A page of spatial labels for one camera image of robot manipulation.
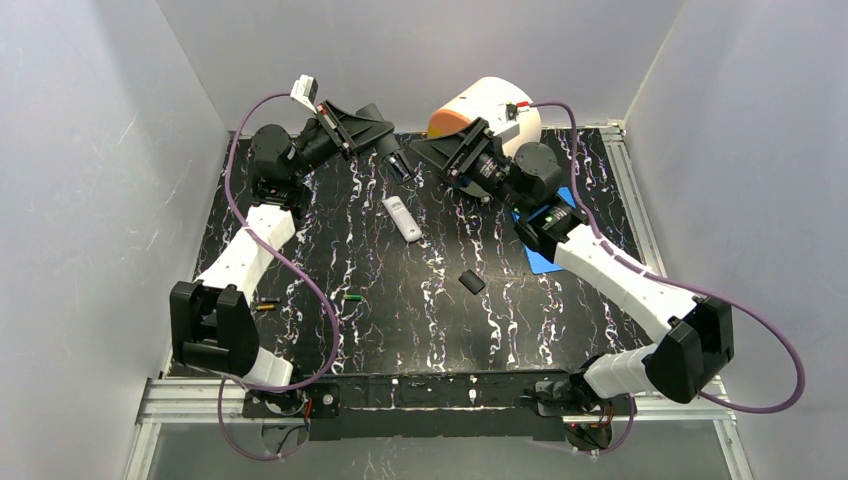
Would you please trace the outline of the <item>white remote control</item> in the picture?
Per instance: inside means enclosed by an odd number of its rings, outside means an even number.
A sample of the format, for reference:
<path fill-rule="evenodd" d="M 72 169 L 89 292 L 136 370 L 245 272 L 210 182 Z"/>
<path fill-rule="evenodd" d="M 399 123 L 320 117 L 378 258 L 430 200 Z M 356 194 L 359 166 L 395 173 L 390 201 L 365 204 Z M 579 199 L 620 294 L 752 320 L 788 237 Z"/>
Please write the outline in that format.
<path fill-rule="evenodd" d="M 421 239 L 422 231 L 420 227 L 399 196 L 391 196 L 383 199 L 382 204 L 407 243 L 413 243 Z"/>

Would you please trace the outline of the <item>black remote battery cover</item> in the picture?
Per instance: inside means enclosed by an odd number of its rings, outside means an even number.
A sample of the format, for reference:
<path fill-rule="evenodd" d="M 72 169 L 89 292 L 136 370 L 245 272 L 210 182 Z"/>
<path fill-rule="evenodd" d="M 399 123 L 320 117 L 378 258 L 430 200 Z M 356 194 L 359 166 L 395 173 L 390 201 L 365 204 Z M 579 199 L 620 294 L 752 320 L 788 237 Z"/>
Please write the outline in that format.
<path fill-rule="evenodd" d="M 458 281 L 472 294 L 479 294 L 485 287 L 486 282 L 472 270 L 464 271 Z"/>

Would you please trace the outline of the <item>black remote control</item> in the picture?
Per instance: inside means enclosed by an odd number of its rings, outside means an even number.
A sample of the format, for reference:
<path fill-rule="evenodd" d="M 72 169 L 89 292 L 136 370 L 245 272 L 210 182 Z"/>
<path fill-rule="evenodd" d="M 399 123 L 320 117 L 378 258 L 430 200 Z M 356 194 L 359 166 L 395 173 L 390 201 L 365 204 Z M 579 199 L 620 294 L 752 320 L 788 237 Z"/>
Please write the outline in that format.
<path fill-rule="evenodd" d="M 376 151 L 380 162 L 388 167 L 397 183 L 404 184 L 414 177 L 405 151 L 394 134 L 381 137 L 376 143 Z"/>

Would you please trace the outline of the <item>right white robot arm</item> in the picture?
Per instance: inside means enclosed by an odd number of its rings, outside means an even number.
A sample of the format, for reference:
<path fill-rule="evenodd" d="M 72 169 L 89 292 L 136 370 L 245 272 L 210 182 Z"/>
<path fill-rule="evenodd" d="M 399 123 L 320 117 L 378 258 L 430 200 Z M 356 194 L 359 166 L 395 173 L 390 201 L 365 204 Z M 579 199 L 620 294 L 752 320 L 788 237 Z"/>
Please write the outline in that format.
<path fill-rule="evenodd" d="M 596 355 L 565 380 L 541 385 L 542 405 L 589 410 L 603 400 L 654 391 L 689 403 L 734 356 L 730 306 L 658 282 L 626 252 L 596 234 L 585 213 L 558 194 L 566 171 L 548 146 L 521 145 L 508 156 L 487 121 L 450 135 L 416 140 L 410 149 L 447 183 L 470 183 L 508 206 L 522 243 L 589 283 L 629 315 L 651 344 Z"/>

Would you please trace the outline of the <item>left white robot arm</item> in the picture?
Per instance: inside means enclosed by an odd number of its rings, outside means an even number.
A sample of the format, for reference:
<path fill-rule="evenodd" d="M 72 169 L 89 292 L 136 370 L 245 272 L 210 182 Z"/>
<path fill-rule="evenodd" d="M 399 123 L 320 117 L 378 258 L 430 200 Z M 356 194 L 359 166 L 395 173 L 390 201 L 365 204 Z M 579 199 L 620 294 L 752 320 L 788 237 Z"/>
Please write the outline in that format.
<path fill-rule="evenodd" d="M 293 364 L 260 344 L 253 295 L 302 224 L 311 199 L 306 176 L 336 156 L 351 161 L 369 149 L 395 164 L 404 161 L 393 124 L 373 103 L 350 113 L 324 101 L 296 137 L 276 124 L 255 132 L 248 150 L 253 164 L 248 212 L 242 214 L 232 192 L 225 192 L 240 229 L 210 267 L 170 292 L 176 363 L 251 388 L 296 388 Z"/>

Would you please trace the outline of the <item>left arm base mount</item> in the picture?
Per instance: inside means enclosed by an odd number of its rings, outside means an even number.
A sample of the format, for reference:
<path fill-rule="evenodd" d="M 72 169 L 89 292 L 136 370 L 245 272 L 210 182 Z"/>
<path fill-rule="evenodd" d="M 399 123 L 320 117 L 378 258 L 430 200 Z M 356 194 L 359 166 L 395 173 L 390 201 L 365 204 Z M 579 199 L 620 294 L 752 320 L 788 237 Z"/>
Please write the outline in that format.
<path fill-rule="evenodd" d="M 339 415 L 340 400 L 340 386 L 333 382 L 319 381 L 283 393 L 249 390 L 242 417 L 259 421 L 269 453 L 284 458 L 309 440 L 314 421 Z"/>

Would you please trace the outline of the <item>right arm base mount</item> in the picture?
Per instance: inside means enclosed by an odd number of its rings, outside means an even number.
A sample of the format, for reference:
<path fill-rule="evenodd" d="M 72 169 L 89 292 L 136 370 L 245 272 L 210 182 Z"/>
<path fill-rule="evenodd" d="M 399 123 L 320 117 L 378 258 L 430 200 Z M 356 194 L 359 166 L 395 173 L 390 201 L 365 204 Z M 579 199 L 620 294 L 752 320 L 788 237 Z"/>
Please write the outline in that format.
<path fill-rule="evenodd" d="M 587 384 L 573 385 L 568 379 L 536 382 L 523 390 L 519 402 L 542 418 L 589 417 L 566 422 L 565 440 L 575 453 L 593 457 L 619 448 L 638 412 L 635 399 L 629 395 L 602 399 Z"/>

